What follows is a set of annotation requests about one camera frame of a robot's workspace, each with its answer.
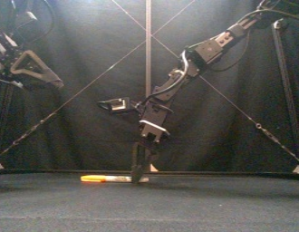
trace metal pole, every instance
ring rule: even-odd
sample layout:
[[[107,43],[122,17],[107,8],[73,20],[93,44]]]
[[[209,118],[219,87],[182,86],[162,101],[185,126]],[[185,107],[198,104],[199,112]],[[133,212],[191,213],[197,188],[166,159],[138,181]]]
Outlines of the metal pole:
[[[150,28],[151,28],[151,2],[150,0],[146,0],[146,80],[145,80],[145,96],[147,97],[151,93],[150,90],[150,53],[151,53],[151,44],[150,44],[150,39],[151,39],[151,33],[150,33]]]

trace black curtain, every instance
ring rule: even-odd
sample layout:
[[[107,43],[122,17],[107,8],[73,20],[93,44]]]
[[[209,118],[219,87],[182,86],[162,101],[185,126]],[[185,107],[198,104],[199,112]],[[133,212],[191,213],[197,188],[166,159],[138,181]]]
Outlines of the black curtain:
[[[135,102],[143,100],[145,1],[47,2],[55,13],[54,29],[25,49],[35,51],[65,86],[59,91],[47,86],[14,88],[0,147],[95,81],[0,162],[6,168],[129,170],[131,146],[138,139],[137,115],[109,115],[97,102],[125,96]],[[257,4],[250,0],[151,1],[151,32],[158,39],[151,38],[151,87],[166,81],[177,65],[174,55],[185,46],[223,32]],[[6,7],[6,1],[0,1],[0,13],[6,12]],[[33,12],[46,28],[50,16],[42,1],[34,1]],[[2,29],[4,24],[6,14],[0,14]],[[287,51],[297,53],[299,34],[285,36]],[[235,62],[245,44],[242,40],[235,45],[214,69]],[[291,71],[299,96],[295,61]],[[270,27],[253,31],[246,52],[233,68],[207,71],[202,77],[279,142],[295,150]],[[3,88],[0,83],[0,112]],[[171,136],[161,144],[157,169],[293,170],[294,159],[201,78],[174,97],[173,111],[163,124]]]

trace black floor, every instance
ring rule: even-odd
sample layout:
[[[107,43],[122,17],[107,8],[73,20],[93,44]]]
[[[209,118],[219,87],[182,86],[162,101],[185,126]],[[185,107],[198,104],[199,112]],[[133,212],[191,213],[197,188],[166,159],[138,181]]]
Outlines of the black floor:
[[[0,231],[295,231],[299,180],[149,176],[81,183],[78,173],[0,175]]]

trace diagonal rope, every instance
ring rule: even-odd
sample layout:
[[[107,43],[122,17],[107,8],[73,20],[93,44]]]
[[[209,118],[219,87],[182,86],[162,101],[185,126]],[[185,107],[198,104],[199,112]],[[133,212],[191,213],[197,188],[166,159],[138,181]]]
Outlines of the diagonal rope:
[[[23,134],[11,142],[11,144],[2,150],[0,157],[7,153],[7,151],[19,145],[21,141],[25,140],[29,135],[37,130],[37,128],[61,111],[61,109],[78,97],[78,95],[93,85],[93,83],[122,62],[122,60],[137,50],[137,48],[145,43],[145,41],[130,50],[130,52],[105,70],[102,74],[89,83],[86,86],[57,107],[57,109],[42,118],[35,125],[33,125]]]

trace robotic arm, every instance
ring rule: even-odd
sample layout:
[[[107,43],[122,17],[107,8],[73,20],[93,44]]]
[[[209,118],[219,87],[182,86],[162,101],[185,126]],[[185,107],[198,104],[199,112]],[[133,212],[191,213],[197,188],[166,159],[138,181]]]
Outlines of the robotic arm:
[[[142,102],[133,105],[127,98],[121,98],[98,103],[101,108],[113,113],[130,111],[133,108],[139,114],[141,139],[133,148],[131,180],[134,183],[139,181],[142,173],[147,171],[149,164],[155,159],[155,150],[162,138],[169,136],[162,124],[167,114],[171,113],[174,95],[182,86],[207,70],[207,67],[219,60],[227,49],[259,23],[266,26],[278,20],[281,15],[295,14],[299,14],[299,0],[262,1],[257,10],[246,14],[219,35],[187,47],[179,56],[179,67],[170,71],[166,83],[154,87],[151,95]]]
[[[47,68],[33,51],[22,51],[15,42],[0,30],[0,81],[15,84],[34,82],[63,86],[61,79]]]

